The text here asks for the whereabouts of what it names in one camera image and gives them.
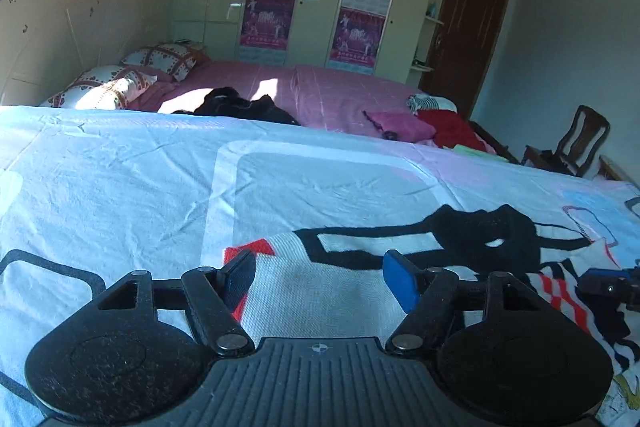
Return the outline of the light blue patterned bedsheet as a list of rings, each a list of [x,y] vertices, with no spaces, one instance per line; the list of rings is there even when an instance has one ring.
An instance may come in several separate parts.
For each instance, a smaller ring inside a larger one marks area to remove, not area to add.
[[[1,421],[35,426],[28,352],[124,275],[176,279],[240,249],[256,277],[236,318],[254,339],[387,338],[404,317],[381,260],[439,246],[440,207],[510,206],[545,239],[530,285],[611,355],[605,426],[639,421],[639,317],[576,293],[591,268],[639,262],[625,183],[585,181],[437,148],[229,118],[6,107],[1,112]]]

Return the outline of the patterned pillow near headboard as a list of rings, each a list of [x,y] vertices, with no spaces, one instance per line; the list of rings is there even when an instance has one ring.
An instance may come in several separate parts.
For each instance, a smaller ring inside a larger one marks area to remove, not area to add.
[[[63,91],[40,104],[47,108],[125,109],[157,82],[155,75],[131,67],[107,65],[86,70]]]

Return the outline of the red folded garment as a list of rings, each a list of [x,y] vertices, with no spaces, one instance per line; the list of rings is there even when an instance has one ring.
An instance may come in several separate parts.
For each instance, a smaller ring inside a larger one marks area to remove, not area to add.
[[[435,130],[433,141],[440,148],[462,145],[480,152],[486,150],[485,143],[477,138],[470,125],[451,110],[421,109],[416,117]]]

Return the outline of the black garment on bed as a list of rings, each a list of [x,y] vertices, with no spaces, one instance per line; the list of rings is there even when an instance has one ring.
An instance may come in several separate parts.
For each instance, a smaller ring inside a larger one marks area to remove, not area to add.
[[[217,88],[209,92],[204,102],[194,109],[177,110],[177,114],[203,117],[230,117],[236,119],[272,122],[273,124],[292,124],[298,121],[284,109],[274,104],[269,95],[250,101],[241,98],[239,92],[231,87]]]

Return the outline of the magenta folded garment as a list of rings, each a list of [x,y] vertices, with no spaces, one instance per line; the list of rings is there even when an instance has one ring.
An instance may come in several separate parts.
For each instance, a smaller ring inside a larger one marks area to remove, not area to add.
[[[410,113],[362,112],[362,115],[385,140],[419,143],[436,135],[433,126]]]

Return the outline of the lower right pink poster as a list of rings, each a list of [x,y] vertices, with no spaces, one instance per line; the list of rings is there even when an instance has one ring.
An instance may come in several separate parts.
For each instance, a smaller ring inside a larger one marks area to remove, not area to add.
[[[384,16],[341,8],[326,66],[372,75],[384,24]]]

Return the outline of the beige rounded headboard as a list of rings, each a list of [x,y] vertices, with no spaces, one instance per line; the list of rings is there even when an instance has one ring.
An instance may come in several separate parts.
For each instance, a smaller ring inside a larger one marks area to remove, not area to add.
[[[1,103],[38,105],[164,30],[157,0],[1,0]]]

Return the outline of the white patterned garment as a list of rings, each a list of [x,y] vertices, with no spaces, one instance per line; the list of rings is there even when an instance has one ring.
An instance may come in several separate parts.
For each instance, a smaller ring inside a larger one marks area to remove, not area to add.
[[[413,115],[419,113],[420,110],[450,110],[452,113],[457,113],[458,111],[456,104],[449,101],[448,98],[439,98],[439,96],[423,92],[410,95],[407,100],[407,106]]]

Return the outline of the striped knit children's sweater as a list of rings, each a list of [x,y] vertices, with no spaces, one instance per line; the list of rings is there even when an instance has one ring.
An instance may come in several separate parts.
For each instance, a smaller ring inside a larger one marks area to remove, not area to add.
[[[639,271],[579,206],[536,220],[442,205],[419,221],[298,229],[245,245],[236,321],[267,337],[373,337],[500,426],[639,421]]]

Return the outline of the lower left pink poster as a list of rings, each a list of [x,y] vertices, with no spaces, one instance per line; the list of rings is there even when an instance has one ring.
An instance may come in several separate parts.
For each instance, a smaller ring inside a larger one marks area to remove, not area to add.
[[[285,50],[295,0],[245,0],[240,45]]]

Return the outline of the dark wooden chair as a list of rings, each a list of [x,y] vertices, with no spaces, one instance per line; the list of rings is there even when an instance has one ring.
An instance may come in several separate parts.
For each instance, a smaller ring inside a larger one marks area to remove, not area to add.
[[[608,120],[589,106],[579,105],[570,129],[554,150],[527,145],[523,166],[583,178],[611,132]]]

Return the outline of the dark brown wooden door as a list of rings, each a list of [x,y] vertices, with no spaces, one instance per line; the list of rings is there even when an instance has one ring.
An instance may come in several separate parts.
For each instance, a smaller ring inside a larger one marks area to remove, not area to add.
[[[509,0],[442,0],[419,88],[456,104],[469,119],[482,90]]]

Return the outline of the pink bed cover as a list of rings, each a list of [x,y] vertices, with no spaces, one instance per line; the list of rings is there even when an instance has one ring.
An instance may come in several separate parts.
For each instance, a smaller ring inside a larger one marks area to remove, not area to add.
[[[196,66],[181,82],[160,76],[129,108],[148,113],[192,112],[209,91],[224,87],[235,89],[245,100],[269,95],[303,127],[370,138],[381,135],[362,112],[412,114],[407,100],[418,93],[395,81],[316,66],[209,61]]]

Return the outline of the patterned pillow by wardrobe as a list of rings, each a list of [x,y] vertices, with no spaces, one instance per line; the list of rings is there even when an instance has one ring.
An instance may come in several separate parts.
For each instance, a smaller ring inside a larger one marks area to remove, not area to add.
[[[181,82],[196,66],[209,61],[201,43],[179,40],[142,46],[122,58],[120,64],[158,70]]]

